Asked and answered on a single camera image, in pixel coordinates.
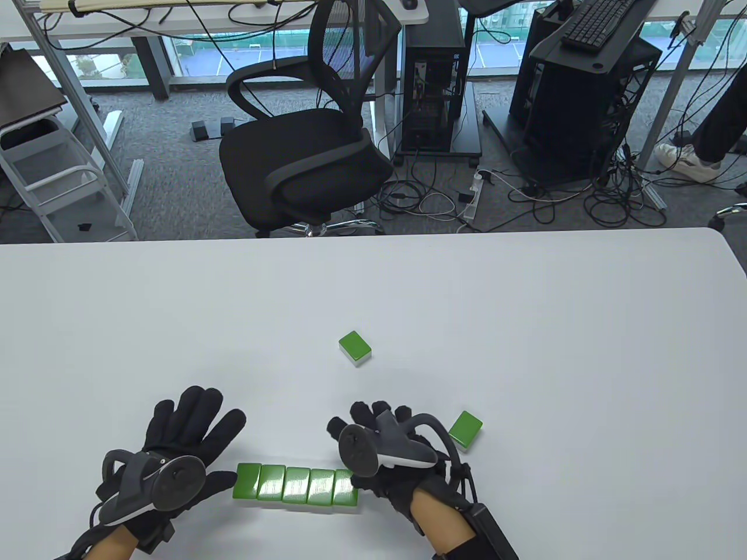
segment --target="black glove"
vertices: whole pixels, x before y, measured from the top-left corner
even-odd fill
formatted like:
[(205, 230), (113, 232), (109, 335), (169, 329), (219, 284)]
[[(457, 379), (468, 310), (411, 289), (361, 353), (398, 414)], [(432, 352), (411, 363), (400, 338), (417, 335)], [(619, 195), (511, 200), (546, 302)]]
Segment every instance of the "black glove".
[[(246, 415), (234, 409), (226, 413), (208, 434), (208, 429), (222, 404), (223, 395), (218, 389), (203, 389), (197, 386), (188, 388), (182, 394), (176, 410), (172, 400), (161, 401), (153, 411), (143, 451), (153, 451), (168, 459), (194, 455), (207, 467), (218, 458), (247, 423)], [(124, 467), (121, 467), (112, 479), (96, 489), (96, 495), (102, 502), (119, 491), (123, 473)], [(183, 508), (174, 511), (148, 511), (124, 522), (124, 526), (140, 542), (138, 548), (152, 552), (161, 541), (159, 535), (170, 528), (170, 522), (174, 517), (214, 494), (233, 488), (236, 478), (236, 473), (216, 470), (208, 474), (202, 490)]]
[[(376, 430), (376, 417), (384, 411), (391, 410), (391, 406), (384, 401), (375, 402), (369, 408), (364, 402), (356, 402), (350, 407), (350, 416), (353, 422)], [(408, 406), (400, 406), (394, 411), (397, 422), (402, 423), (412, 418), (412, 410)], [(327, 431), (336, 441), (340, 439), (340, 432), (347, 426), (347, 422), (342, 418), (335, 416), (327, 424)], [(422, 444), (433, 448), (430, 442), (422, 435), (415, 432), (407, 434), (411, 440), (418, 441)], [(412, 494), (416, 488), (422, 488), (428, 491), (428, 487), (435, 485), (439, 488), (446, 487), (446, 463), (447, 456), (444, 453), (437, 452), (438, 462), (434, 467), (428, 469), (418, 469), (413, 467), (380, 467), (379, 472), (371, 478), (353, 475), (350, 479), (354, 488), (362, 490), (371, 490), (379, 498), (385, 497), (391, 502), (394, 509), (413, 521), (410, 514), (410, 504), (412, 503)]]

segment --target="shoe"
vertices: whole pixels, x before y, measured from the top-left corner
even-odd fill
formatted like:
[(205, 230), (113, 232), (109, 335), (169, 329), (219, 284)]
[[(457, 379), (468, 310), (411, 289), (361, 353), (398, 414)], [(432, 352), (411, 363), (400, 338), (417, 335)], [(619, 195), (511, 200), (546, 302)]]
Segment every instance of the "shoe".
[(654, 155), (667, 169), (681, 173), (698, 183), (710, 183), (721, 175), (721, 162), (704, 164), (695, 155), (695, 148), (692, 144), (678, 148), (672, 144), (661, 143), (654, 148)]

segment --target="chair wheel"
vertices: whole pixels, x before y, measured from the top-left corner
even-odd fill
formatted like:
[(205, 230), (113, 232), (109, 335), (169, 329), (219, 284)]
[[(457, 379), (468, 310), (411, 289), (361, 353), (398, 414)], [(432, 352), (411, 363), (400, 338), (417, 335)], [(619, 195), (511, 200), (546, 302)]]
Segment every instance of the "chair wheel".
[(724, 219), (719, 218), (718, 216), (714, 216), (708, 222), (708, 227), (711, 229), (715, 229), (716, 231), (724, 231), (725, 226), (726, 222), (724, 222)]

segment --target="keyboard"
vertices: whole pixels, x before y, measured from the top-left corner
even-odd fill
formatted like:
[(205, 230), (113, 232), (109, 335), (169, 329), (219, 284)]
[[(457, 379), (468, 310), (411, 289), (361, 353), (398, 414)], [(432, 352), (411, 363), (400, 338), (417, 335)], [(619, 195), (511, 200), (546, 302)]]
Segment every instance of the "keyboard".
[(560, 41), (574, 49), (599, 52), (636, 0), (586, 0), (565, 24)]

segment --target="finger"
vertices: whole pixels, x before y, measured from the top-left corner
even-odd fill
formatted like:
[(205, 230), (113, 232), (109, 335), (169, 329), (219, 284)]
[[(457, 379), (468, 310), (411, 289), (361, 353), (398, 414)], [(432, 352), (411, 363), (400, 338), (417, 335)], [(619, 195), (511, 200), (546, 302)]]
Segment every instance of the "finger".
[(153, 418), (150, 419), (148, 429), (145, 432), (145, 445), (143, 448), (159, 443), (164, 438), (164, 430), (169, 422), (169, 417), (174, 412), (174, 401), (162, 400), (153, 409)]
[(339, 416), (335, 416), (327, 423), (327, 433), (335, 441), (340, 441), (340, 433), (345, 429), (345, 426), (347, 426), (347, 422)]
[(192, 409), (204, 391), (202, 387), (194, 385), (182, 393), (182, 396), (179, 397), (179, 404), (176, 406), (174, 414), (169, 418), (169, 423), (164, 430), (163, 443), (171, 444), (179, 439), (179, 434), (187, 425)]
[(389, 406), (389, 403), (386, 401), (377, 400), (373, 405), (371, 405), (371, 410), (373, 410), (373, 415), (378, 417), (382, 412), (391, 410), (391, 406)]
[(354, 402), (353, 406), (350, 407), (350, 416), (356, 424), (372, 430), (376, 429), (376, 417), (365, 402)]
[(206, 467), (218, 458), (246, 424), (247, 416), (238, 408), (226, 412), (226, 416), (205, 436), (197, 450), (197, 456)]
[(411, 433), (409, 433), (409, 434), (408, 434), (407, 436), (408, 436), (408, 437), (409, 437), (409, 438), (410, 438), (411, 440), (413, 440), (413, 441), (417, 441), (417, 442), (419, 442), (419, 443), (421, 443), (421, 444), (426, 444), (426, 445), (427, 445), (428, 447), (430, 447), (431, 449), (434, 449), (434, 450), (436, 449), (436, 448), (435, 448), (435, 447), (434, 447), (433, 445), (431, 445), (431, 444), (430, 444), (430, 442), (429, 442), (429, 441), (428, 441), (428, 440), (427, 440), (426, 438), (424, 438), (424, 437), (423, 437), (422, 435), (420, 435), (420, 434), (416, 434), (416, 433), (414, 433), (414, 432), (411, 432)]
[(223, 395), (218, 389), (210, 388), (202, 392), (192, 414), (187, 419), (187, 425), (179, 435), (179, 443), (185, 446), (197, 445), (208, 433), (210, 425), (218, 415), (223, 404)]
[(199, 504), (203, 500), (208, 499), (210, 496), (224, 492), (230, 488), (233, 488), (236, 484), (238, 476), (236, 473), (232, 473), (228, 470), (215, 470), (208, 474), (205, 478), (205, 484), (202, 486), (202, 490), (194, 497), (194, 499), (187, 504), (189, 509), (194, 505)]
[(397, 406), (397, 410), (394, 411), (394, 417), (397, 418), (397, 422), (400, 424), (406, 422), (412, 418), (412, 409), (409, 406)]

